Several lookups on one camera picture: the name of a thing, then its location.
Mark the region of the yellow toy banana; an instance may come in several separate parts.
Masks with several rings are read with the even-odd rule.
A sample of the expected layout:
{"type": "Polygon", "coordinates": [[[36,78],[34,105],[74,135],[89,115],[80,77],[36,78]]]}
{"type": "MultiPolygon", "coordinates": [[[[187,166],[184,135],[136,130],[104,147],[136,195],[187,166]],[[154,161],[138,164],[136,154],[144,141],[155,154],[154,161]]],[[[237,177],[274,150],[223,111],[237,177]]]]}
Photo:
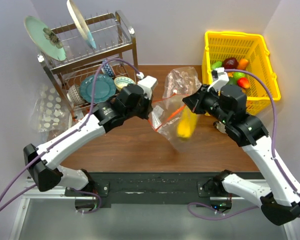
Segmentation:
{"type": "Polygon", "coordinates": [[[182,111],[180,120],[177,125],[177,136],[182,139],[191,138],[196,129],[198,119],[199,116],[197,114],[193,113],[189,108],[185,107],[182,111]]]}

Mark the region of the clear zip top bag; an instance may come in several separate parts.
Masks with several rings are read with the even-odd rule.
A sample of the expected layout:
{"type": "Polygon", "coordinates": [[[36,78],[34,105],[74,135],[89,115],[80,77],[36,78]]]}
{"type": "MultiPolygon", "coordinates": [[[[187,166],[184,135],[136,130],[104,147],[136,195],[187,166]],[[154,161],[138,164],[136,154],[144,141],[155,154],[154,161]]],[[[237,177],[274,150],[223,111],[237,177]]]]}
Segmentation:
{"type": "Polygon", "coordinates": [[[173,94],[168,98],[154,101],[152,112],[148,122],[152,129],[169,141],[178,152],[186,152],[194,142],[194,133],[189,139],[177,136],[177,126],[180,121],[182,111],[188,108],[183,103],[183,98],[188,94],[173,94]]]}

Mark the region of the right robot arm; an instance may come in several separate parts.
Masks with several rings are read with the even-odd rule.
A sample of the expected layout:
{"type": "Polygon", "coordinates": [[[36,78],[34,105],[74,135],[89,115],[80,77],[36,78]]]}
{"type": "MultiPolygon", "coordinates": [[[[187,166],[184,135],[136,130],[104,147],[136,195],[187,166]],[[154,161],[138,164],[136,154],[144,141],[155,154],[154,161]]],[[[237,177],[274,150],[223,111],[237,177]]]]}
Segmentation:
{"type": "Polygon", "coordinates": [[[217,92],[203,84],[182,101],[193,113],[208,113],[224,124],[226,134],[248,154],[268,183],[262,187],[224,170],[208,184],[217,196],[240,196],[259,207],[277,226],[300,218],[300,184],[280,156],[273,156],[276,151],[271,149],[269,132],[258,117],[247,113],[247,96],[240,87],[225,85],[217,92]]]}

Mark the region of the yellow inside patterned bowl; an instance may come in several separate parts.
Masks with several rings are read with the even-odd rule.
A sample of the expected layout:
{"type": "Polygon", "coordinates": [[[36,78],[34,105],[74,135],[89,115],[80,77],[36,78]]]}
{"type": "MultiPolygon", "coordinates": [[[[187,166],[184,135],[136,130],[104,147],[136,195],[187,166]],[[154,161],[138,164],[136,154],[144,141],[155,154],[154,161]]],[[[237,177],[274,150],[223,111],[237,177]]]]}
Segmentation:
{"type": "Polygon", "coordinates": [[[129,84],[135,84],[135,81],[126,76],[118,76],[114,79],[114,84],[116,89],[120,92],[122,88],[128,86],[129,84]]]}

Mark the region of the teal scalloped plate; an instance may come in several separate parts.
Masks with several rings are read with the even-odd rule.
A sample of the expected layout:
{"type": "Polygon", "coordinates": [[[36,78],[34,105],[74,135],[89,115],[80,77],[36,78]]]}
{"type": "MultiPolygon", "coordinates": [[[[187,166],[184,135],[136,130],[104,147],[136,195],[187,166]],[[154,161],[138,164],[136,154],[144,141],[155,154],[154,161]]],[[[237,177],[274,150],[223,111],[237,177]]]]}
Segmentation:
{"type": "Polygon", "coordinates": [[[114,80],[105,74],[99,74],[94,85],[94,95],[92,95],[94,75],[90,75],[83,80],[79,86],[80,96],[88,103],[97,104],[106,101],[116,93],[114,80]]]}

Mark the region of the white enamel mug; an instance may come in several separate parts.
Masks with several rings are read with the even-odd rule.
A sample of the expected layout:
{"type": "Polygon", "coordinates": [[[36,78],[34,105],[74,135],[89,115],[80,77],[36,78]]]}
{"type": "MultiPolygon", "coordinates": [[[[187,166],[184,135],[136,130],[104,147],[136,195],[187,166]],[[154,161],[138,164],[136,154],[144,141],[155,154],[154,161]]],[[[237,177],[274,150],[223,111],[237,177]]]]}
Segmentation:
{"type": "Polygon", "coordinates": [[[213,127],[214,127],[215,129],[217,129],[220,133],[226,134],[225,125],[224,125],[223,123],[221,123],[221,122],[219,122],[219,121],[215,121],[215,122],[213,123],[213,127]]]}

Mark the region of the dark green toy lime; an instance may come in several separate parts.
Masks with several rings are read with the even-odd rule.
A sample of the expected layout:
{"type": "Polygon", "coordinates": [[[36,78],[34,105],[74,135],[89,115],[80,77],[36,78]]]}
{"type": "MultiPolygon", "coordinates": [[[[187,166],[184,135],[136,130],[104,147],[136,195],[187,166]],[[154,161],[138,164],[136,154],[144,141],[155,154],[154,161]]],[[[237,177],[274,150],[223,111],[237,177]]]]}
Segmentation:
{"type": "Polygon", "coordinates": [[[233,85],[233,86],[237,86],[237,80],[234,77],[230,77],[229,81],[227,83],[228,85],[233,85]]]}

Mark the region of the green toy vegetable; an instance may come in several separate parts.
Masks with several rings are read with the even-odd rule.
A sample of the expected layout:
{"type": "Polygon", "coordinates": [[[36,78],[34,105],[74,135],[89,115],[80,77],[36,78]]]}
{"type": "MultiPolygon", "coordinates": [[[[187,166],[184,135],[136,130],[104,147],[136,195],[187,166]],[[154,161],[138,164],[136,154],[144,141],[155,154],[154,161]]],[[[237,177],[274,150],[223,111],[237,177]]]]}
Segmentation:
{"type": "Polygon", "coordinates": [[[215,63],[213,63],[211,65],[211,70],[215,70],[217,68],[221,68],[223,66],[223,62],[222,61],[216,61],[215,63]]]}

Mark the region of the blue zigzag bowl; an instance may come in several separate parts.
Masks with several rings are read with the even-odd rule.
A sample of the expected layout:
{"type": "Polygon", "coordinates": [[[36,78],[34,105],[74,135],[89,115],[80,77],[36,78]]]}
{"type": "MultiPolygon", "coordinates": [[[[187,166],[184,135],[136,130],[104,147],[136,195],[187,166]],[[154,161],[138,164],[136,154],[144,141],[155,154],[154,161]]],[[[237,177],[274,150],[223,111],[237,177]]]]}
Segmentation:
{"type": "Polygon", "coordinates": [[[112,66],[109,64],[109,61],[107,58],[102,61],[102,64],[103,64],[103,67],[101,69],[102,73],[111,78],[115,78],[116,77],[115,71],[112,68],[112,66]]]}

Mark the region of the dark red toy fruit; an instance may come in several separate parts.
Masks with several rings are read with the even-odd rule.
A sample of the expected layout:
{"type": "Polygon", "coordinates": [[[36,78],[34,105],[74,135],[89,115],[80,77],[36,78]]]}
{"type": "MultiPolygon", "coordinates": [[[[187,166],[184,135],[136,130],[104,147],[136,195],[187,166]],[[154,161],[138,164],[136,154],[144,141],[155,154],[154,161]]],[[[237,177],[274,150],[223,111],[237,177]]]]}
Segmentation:
{"type": "Polygon", "coordinates": [[[225,69],[237,69],[238,65],[239,62],[235,57],[226,58],[222,63],[222,67],[225,69]]]}

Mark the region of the metal dish rack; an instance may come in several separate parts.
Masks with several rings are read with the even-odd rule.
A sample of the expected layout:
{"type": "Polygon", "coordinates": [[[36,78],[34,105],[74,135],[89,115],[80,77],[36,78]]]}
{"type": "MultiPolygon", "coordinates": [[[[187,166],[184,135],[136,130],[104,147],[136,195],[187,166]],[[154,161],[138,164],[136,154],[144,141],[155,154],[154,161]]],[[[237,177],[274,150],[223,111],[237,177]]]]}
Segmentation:
{"type": "Polygon", "coordinates": [[[96,42],[95,49],[88,47],[75,24],[71,23],[52,29],[66,49],[64,61],[52,59],[43,51],[37,55],[38,62],[74,119],[75,112],[88,109],[89,103],[70,102],[67,93],[72,85],[78,85],[92,75],[104,59],[122,58],[127,51],[132,51],[134,67],[139,66],[135,29],[121,10],[91,16],[85,22],[96,42]]]}

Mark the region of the yellow plastic basket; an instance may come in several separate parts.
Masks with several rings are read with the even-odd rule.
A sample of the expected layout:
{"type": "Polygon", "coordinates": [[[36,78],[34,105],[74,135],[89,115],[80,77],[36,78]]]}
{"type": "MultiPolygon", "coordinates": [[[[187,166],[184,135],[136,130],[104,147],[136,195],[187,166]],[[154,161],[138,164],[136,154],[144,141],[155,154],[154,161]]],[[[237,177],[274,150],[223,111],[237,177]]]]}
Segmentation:
{"type": "Polygon", "coordinates": [[[270,52],[264,37],[260,34],[238,31],[206,31],[204,34],[202,57],[202,83],[211,84],[211,66],[215,62],[234,57],[238,61],[246,59],[246,71],[256,75],[268,88],[274,101],[281,99],[277,75],[273,72],[269,59],[270,52]]]}

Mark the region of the beige and blue plate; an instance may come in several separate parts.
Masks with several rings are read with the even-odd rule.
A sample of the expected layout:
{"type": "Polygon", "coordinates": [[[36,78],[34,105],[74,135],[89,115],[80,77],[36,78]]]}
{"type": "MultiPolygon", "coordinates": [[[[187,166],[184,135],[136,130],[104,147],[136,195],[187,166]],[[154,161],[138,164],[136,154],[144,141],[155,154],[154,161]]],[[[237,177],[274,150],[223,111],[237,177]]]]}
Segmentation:
{"type": "Polygon", "coordinates": [[[96,42],[80,10],[73,0],[67,0],[68,12],[83,40],[91,49],[96,49],[96,42]]]}

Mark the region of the mint green flower plate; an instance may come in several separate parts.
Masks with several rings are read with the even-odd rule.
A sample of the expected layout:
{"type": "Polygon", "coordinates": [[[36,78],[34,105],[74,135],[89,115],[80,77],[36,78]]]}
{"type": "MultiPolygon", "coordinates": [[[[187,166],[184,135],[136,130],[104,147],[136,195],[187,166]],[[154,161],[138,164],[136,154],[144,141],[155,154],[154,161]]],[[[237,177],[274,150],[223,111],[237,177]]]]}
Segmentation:
{"type": "Polygon", "coordinates": [[[27,16],[24,26],[34,44],[48,57],[59,62],[67,58],[62,42],[44,22],[34,16],[27,16]]]}

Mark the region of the aluminium frame rail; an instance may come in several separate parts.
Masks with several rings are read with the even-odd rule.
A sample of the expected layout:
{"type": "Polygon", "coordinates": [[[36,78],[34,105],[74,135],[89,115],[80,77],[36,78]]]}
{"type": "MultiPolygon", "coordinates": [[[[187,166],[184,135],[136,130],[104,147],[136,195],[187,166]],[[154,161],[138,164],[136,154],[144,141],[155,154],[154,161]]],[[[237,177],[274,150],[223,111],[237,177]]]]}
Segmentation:
{"type": "Polygon", "coordinates": [[[209,203],[113,204],[95,213],[90,197],[63,187],[23,197],[13,240],[295,240],[294,226],[270,223],[250,202],[212,197],[209,203]]]}

